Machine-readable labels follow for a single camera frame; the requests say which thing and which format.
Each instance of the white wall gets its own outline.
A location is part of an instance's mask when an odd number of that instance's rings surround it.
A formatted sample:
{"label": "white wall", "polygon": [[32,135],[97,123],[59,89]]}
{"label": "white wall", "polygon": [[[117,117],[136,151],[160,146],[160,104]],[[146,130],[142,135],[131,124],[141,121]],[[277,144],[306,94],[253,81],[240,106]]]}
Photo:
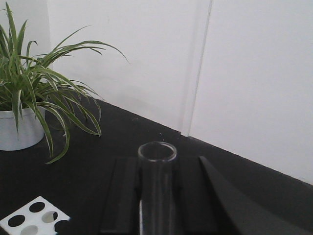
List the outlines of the white wall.
{"label": "white wall", "polygon": [[190,135],[313,184],[313,1],[213,1]]}
{"label": "white wall", "polygon": [[[13,18],[16,23],[16,28],[19,31],[25,20],[27,27],[24,37],[24,49],[29,41],[36,41],[32,45],[31,55],[38,55],[49,52],[50,45],[50,30],[48,21],[48,9],[46,0],[7,0]],[[0,9],[5,9],[5,1],[0,2]],[[0,11],[0,24],[8,29],[8,20],[5,11]]]}
{"label": "white wall", "polygon": [[112,49],[103,57],[77,52],[54,63],[54,69],[86,82],[109,103],[180,130],[189,80],[197,70],[191,64],[201,57],[201,47],[195,45],[204,40],[201,30],[209,2],[49,0],[52,46],[91,25],[69,42],[101,40],[130,61]]}

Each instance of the black table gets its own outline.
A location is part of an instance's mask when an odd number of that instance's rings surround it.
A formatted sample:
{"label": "black table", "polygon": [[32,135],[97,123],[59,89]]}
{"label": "black table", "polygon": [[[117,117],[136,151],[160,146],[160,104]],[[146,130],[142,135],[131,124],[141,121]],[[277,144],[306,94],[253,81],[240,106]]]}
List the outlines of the black table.
{"label": "black table", "polygon": [[[94,105],[86,105],[96,112]],[[102,137],[73,126],[68,153],[53,164],[45,164],[49,160],[45,140],[24,150],[0,151],[0,219],[42,196],[71,217],[57,228],[60,234],[97,235],[108,210],[117,161],[135,161],[140,145],[165,141],[178,149],[184,233],[210,234],[213,229],[215,234],[240,234],[201,169],[199,156],[205,156],[228,182],[260,207],[313,233],[311,185],[105,102],[100,106]],[[54,123],[50,115],[47,120]],[[57,129],[52,133],[58,151],[63,133]]]}

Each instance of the circular hole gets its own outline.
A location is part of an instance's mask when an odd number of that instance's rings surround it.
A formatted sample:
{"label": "circular hole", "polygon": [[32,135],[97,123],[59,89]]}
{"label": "circular hole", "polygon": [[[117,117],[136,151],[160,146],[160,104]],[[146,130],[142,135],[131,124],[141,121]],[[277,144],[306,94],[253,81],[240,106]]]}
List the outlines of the circular hole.
{"label": "circular hole", "polygon": [[139,157],[149,162],[170,162],[176,158],[176,154],[173,145],[160,141],[143,144],[138,149]]}
{"label": "circular hole", "polygon": [[42,220],[44,223],[51,223],[58,218],[58,213],[55,211],[49,211],[42,216]]}
{"label": "circular hole", "polygon": [[43,202],[36,202],[29,207],[31,212],[41,212],[45,208],[45,204]]}
{"label": "circular hole", "polygon": [[16,227],[21,225],[25,221],[25,216],[24,215],[15,215],[12,218],[9,219],[8,225],[10,227]]}
{"label": "circular hole", "polygon": [[21,235],[36,235],[38,232],[38,227],[35,225],[30,225],[21,231]]}

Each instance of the glass tube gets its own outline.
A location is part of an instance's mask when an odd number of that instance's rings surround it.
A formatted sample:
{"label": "glass tube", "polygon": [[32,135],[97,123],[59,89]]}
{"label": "glass tube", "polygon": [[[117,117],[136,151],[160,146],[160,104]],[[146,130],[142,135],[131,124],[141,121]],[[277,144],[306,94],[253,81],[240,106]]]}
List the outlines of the glass tube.
{"label": "glass tube", "polygon": [[138,149],[141,180],[140,235],[175,234],[173,169],[176,156],[176,148],[165,142],[149,142]]}

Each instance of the spider plant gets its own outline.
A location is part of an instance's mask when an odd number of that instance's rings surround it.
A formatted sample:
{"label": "spider plant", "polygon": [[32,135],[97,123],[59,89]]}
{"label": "spider plant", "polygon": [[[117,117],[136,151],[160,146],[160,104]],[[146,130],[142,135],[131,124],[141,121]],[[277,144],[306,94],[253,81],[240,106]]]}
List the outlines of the spider plant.
{"label": "spider plant", "polygon": [[[16,31],[14,19],[9,5],[6,3],[6,14],[9,21],[9,34],[0,25],[0,111],[12,110],[14,113],[16,129],[19,129],[19,122],[22,117],[22,109],[30,108],[35,113],[35,117],[40,121],[45,132],[52,163],[63,157],[69,147],[70,131],[69,125],[74,123],[82,130],[101,136],[101,129],[96,117],[81,104],[81,97],[97,101],[92,96],[97,93],[86,84],[69,80],[60,73],[49,68],[55,60],[68,56],[69,53],[91,49],[99,54],[103,47],[117,48],[101,41],[82,41],[72,45],[64,46],[64,42],[77,31],[71,33],[63,39],[51,52],[38,55],[36,58],[29,56],[32,44],[30,41],[26,47],[26,53],[22,54],[23,40],[26,22],[21,26],[19,32]],[[52,113],[62,126],[65,136],[65,144],[61,153],[55,154],[53,151],[53,139],[49,126],[39,111],[39,107]],[[91,120],[93,130],[88,128],[75,114],[81,112],[86,119]]]}

